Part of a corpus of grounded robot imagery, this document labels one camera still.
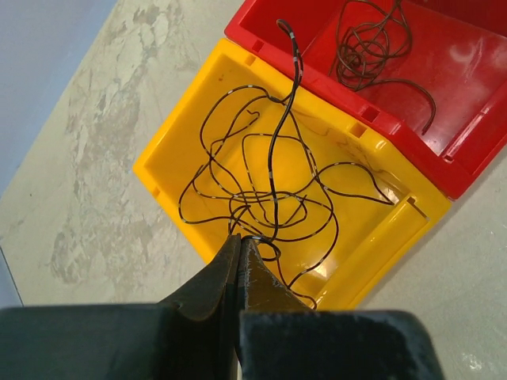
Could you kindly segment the red plastic bin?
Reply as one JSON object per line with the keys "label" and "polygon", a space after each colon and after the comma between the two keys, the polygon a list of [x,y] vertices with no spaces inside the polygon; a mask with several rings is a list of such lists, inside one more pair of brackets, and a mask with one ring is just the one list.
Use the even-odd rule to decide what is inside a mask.
{"label": "red plastic bin", "polygon": [[[227,38],[292,76],[292,46],[277,25],[292,27],[303,58],[304,89],[388,138],[449,199],[457,200],[506,144],[506,4],[503,1],[401,1],[414,34],[408,56],[382,78],[427,89],[436,117],[426,135],[429,102],[407,85],[353,92],[329,69],[345,1],[246,1]],[[348,8],[345,25],[377,21],[368,7]]]}

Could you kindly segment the small brown cable clump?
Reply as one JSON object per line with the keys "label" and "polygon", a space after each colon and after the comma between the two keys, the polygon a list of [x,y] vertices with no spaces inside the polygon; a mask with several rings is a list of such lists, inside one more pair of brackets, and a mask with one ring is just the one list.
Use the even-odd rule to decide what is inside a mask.
{"label": "small brown cable clump", "polygon": [[[345,25],[348,8],[368,7],[380,15],[377,21],[362,21]],[[335,29],[336,52],[329,69],[337,81],[353,92],[373,86],[400,84],[418,91],[428,102],[430,114],[421,128],[426,135],[436,117],[436,101],[418,83],[406,78],[382,78],[389,63],[411,52],[414,34],[406,18],[401,1],[393,1],[385,10],[373,1],[345,1],[340,9]]]}

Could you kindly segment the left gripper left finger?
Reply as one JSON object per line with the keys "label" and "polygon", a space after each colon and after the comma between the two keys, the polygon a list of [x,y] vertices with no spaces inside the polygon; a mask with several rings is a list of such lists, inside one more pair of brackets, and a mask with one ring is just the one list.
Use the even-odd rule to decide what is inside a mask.
{"label": "left gripper left finger", "polygon": [[234,379],[241,239],[160,302],[1,312],[4,379]]}

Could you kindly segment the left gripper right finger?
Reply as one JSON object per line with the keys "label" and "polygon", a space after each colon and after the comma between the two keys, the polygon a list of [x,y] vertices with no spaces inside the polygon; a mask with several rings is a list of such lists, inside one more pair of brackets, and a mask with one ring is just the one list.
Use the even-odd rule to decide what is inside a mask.
{"label": "left gripper right finger", "polygon": [[312,310],[243,239],[236,349],[244,379],[442,379],[425,326],[401,310]]}

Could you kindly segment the orange plastic bin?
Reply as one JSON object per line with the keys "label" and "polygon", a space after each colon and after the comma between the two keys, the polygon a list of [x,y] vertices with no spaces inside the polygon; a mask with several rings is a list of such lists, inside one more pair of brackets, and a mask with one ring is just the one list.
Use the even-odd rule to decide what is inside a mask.
{"label": "orange plastic bin", "polygon": [[251,238],[321,309],[359,304],[451,206],[383,136],[228,40],[134,170],[204,260]]}

